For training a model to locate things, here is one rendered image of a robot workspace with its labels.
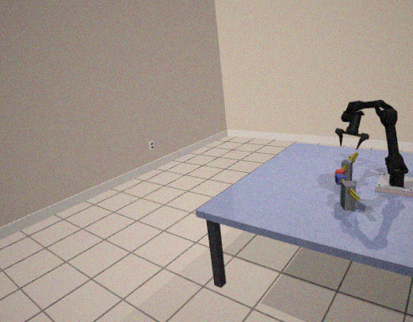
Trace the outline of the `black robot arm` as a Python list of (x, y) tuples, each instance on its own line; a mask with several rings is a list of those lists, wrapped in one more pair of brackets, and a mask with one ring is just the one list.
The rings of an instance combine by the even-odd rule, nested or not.
[[(381, 110), (380, 107), (384, 110)], [(385, 165), (388, 169), (388, 174), (390, 174), (390, 186), (404, 187), (404, 175), (408, 173), (408, 169), (399, 152), (396, 136), (396, 122), (398, 120), (397, 111), (383, 100), (372, 102), (349, 102), (346, 111), (343, 111), (341, 117), (342, 121), (354, 121), (360, 123), (361, 115), (365, 115), (360, 109), (364, 108), (374, 108), (376, 114), (380, 117), (381, 123), (384, 125), (388, 145), (388, 157), (385, 158)]]

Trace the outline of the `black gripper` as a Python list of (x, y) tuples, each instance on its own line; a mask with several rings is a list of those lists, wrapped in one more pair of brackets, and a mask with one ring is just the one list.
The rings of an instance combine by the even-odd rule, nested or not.
[[(359, 134), (358, 133), (359, 125), (360, 125), (360, 123), (350, 121), (347, 131), (344, 131), (343, 129), (340, 129), (340, 128), (337, 128), (335, 130), (335, 132), (338, 134), (339, 139), (340, 139), (340, 146), (342, 146), (343, 133), (353, 135), (353, 136), (360, 136), (361, 138), (358, 141), (358, 147), (360, 146), (360, 144), (362, 143), (363, 140), (366, 140), (366, 139), (369, 138), (368, 134), (364, 134), (364, 133)], [(354, 134), (354, 133), (356, 133), (356, 134)], [(357, 149), (358, 149), (358, 147), (357, 147)]]

